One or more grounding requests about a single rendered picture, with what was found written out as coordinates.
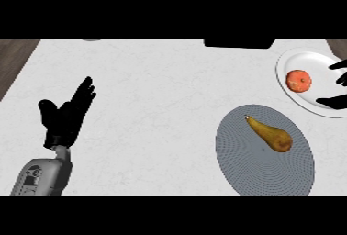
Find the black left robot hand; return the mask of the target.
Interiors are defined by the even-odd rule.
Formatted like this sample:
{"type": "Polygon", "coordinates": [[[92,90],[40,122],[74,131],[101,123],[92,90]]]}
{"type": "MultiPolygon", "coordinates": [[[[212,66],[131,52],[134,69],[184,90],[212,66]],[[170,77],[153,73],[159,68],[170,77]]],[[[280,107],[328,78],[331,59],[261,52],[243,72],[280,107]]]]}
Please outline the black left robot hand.
{"type": "Polygon", "coordinates": [[[46,127],[43,144],[46,149],[52,149],[57,146],[70,148],[74,145],[85,116],[97,97],[94,90],[92,78],[88,77],[77,87],[73,99],[61,107],[48,99],[40,101],[42,124],[46,127]]]}

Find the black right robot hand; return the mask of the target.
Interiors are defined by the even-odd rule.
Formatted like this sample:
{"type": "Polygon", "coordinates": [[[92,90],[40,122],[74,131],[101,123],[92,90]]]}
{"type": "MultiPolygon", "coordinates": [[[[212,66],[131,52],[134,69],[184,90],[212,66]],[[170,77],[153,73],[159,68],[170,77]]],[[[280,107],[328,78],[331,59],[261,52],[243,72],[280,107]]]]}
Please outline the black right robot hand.
{"type": "MultiPolygon", "coordinates": [[[[337,70],[342,68],[347,68],[347,59],[334,63],[330,66],[331,70],[337,70]]],[[[347,72],[343,74],[343,76],[337,79],[337,84],[340,84],[343,87],[347,87],[347,72]]],[[[339,95],[328,98],[318,98],[317,102],[328,107],[331,107],[336,110],[347,109],[347,94],[339,95]]]]}

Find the white round plate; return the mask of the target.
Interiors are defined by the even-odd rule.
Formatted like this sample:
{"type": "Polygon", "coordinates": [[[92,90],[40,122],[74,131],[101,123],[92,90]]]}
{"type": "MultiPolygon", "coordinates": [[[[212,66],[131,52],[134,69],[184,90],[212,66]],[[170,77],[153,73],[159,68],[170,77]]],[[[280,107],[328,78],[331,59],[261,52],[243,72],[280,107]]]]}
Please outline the white round plate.
{"type": "Polygon", "coordinates": [[[340,58],[328,51],[294,48],[283,53],[275,65],[277,80],[290,99],[303,109],[327,118],[347,118],[347,108],[336,110],[317,102],[318,98],[347,94],[347,87],[337,84],[337,79],[347,69],[330,69],[337,62],[340,58]],[[303,93],[292,91],[287,85],[289,73],[296,70],[305,71],[312,80],[311,87],[303,93]]]}

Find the yellow-brown squash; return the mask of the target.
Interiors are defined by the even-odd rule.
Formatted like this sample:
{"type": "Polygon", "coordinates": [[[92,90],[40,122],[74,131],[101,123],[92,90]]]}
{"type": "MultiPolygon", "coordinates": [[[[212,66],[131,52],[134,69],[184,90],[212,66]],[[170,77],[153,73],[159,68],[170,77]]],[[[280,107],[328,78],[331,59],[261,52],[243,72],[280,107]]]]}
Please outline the yellow-brown squash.
{"type": "Polygon", "coordinates": [[[252,116],[246,116],[246,121],[269,147],[278,152],[289,152],[293,146],[293,137],[287,131],[259,122],[252,116]]]}

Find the grey oval placemat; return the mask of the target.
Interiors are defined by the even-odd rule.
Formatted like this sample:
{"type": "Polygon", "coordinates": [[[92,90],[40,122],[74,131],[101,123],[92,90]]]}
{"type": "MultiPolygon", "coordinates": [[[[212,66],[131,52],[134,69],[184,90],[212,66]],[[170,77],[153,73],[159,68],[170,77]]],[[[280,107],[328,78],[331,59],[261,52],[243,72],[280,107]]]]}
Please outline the grey oval placemat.
{"type": "Polygon", "coordinates": [[[218,161],[224,176],[243,196],[308,196],[315,183],[315,159],[306,136],[275,109],[237,107],[225,116],[216,135],[218,161]],[[287,131],[289,152],[277,152],[253,131],[246,116],[287,131]]]}

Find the orange round fruit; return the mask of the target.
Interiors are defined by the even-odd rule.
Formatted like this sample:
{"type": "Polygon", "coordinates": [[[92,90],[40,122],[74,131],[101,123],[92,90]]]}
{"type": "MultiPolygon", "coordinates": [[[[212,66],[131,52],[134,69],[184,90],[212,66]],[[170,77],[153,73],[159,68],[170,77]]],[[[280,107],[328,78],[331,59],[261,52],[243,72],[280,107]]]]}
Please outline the orange round fruit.
{"type": "Polygon", "coordinates": [[[303,70],[293,70],[287,75],[289,89],[296,93],[303,93],[311,89],[312,78],[309,73],[303,70]]]}

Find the black appliance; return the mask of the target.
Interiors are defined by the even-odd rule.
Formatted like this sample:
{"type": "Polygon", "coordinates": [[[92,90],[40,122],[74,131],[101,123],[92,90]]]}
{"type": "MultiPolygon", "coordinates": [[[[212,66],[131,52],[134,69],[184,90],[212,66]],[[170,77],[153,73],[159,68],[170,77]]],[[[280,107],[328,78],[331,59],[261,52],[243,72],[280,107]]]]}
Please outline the black appliance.
{"type": "Polygon", "coordinates": [[[268,49],[274,45],[272,39],[206,39],[206,46],[212,48],[268,49]]]}

